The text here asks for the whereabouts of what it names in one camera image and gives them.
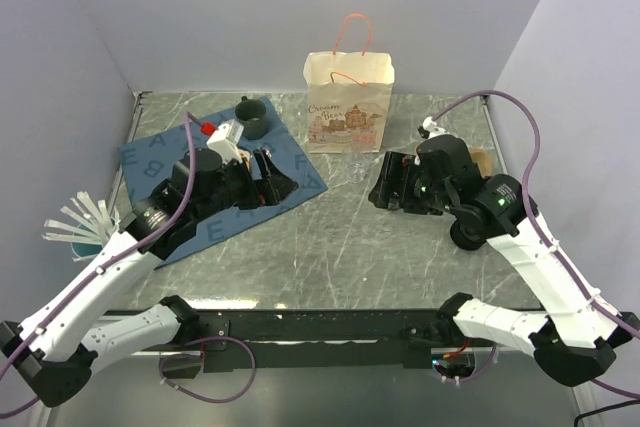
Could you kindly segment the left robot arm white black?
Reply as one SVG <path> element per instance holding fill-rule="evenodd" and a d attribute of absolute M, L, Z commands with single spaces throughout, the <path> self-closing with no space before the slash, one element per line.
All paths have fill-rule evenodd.
<path fill-rule="evenodd" d="M 111 302 L 195 237 L 199 223 L 229 208 L 281 204 L 298 188 L 263 150 L 254 178 L 242 160 L 197 148 L 137 202 L 91 263 L 52 301 L 20 323 L 1 324 L 1 351 L 47 407 L 74 397 L 102 370 L 149 347 L 190 347 L 199 315 L 174 295 L 139 315 L 97 327 Z"/>

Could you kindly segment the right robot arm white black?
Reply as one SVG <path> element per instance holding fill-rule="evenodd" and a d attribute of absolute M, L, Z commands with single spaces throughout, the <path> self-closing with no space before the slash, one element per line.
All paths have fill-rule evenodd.
<path fill-rule="evenodd" d="M 369 201 L 410 214 L 453 216 L 450 237 L 465 251 L 489 245 L 514 268 L 538 299 L 538 312 L 492 306 L 457 293 L 438 310 L 439 338 L 456 346 L 483 339 L 531 356 L 553 380 L 575 387 L 603 375 L 629 342 L 631 312 L 602 305 L 555 243 L 544 217 L 520 182 L 507 175 L 485 176 L 466 143 L 432 136 L 415 154 L 388 151 Z"/>

